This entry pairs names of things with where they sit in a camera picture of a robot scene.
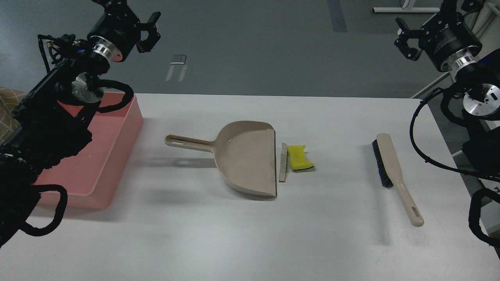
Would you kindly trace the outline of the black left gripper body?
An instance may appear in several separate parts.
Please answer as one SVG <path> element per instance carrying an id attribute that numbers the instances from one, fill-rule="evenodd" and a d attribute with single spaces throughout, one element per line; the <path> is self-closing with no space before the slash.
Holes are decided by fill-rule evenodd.
<path id="1" fill-rule="evenodd" d="M 149 39 L 141 39 L 149 24 L 141 23 L 126 0 L 95 0 L 104 14 L 87 35 L 92 50 L 109 62 L 123 62 L 133 48 L 139 53 L 149 51 Z"/>

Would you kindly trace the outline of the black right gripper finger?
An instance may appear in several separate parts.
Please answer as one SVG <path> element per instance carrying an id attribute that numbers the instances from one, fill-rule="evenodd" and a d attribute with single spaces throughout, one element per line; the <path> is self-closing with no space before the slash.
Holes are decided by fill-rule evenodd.
<path id="1" fill-rule="evenodd" d="M 410 47 L 408 45 L 408 38 L 399 37 L 395 40 L 394 45 L 406 59 L 417 61 L 420 58 L 422 50 Z"/>
<path id="2" fill-rule="evenodd" d="M 420 30 L 411 30 L 403 18 L 397 17 L 395 19 L 399 27 L 398 36 L 402 38 L 419 38 Z"/>

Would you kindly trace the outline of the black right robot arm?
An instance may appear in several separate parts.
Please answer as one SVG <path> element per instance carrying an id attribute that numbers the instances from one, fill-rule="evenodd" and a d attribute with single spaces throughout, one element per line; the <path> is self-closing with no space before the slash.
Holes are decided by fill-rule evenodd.
<path id="1" fill-rule="evenodd" d="M 473 119 L 499 120 L 499 50 L 477 59 L 482 43 L 464 21 L 467 15 L 483 7 L 482 0 L 465 0 L 458 11 L 456 0 L 444 0 L 438 11 L 417 30 L 410 29 L 398 17 L 395 19 L 399 27 L 398 38 L 394 45 L 406 59 L 413 61 L 426 53 L 439 72 L 449 73 L 455 79 L 446 89 L 432 90 L 411 119 L 410 140 L 418 155 L 436 167 L 498 183 L 499 128 L 489 132 L 479 130 L 462 146 L 462 152 L 473 166 L 472 171 L 437 162 L 421 151 L 414 139 L 414 123 L 420 110 L 437 96 L 442 97 L 443 115 L 450 122 L 467 128 L 469 133 L 473 131 Z"/>

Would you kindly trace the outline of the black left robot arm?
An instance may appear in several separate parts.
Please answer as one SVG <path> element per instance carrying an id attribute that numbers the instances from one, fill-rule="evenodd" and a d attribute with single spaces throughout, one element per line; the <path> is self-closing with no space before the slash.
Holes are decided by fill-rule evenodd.
<path id="1" fill-rule="evenodd" d="M 121 110 L 134 97 L 130 85 L 101 79 L 133 48 L 149 53 L 161 39 L 160 11 L 141 22 L 126 0 L 98 0 L 104 14 L 85 39 L 38 36 L 47 74 L 11 111 L 16 128 L 1 144 L 1 245 L 18 231 L 48 235 L 61 223 L 67 190 L 36 185 L 40 174 L 77 155 L 91 141 L 97 113 Z"/>

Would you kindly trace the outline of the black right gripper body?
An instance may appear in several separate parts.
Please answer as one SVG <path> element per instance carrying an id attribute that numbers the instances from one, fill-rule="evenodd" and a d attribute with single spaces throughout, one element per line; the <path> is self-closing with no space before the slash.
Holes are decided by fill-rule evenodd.
<path id="1" fill-rule="evenodd" d="M 418 47 L 429 57 L 439 72 L 450 71 L 450 57 L 457 53 L 476 56 L 482 43 L 464 23 L 464 16 L 457 11 L 456 0 L 444 0 L 439 12 L 425 22 L 418 39 Z"/>

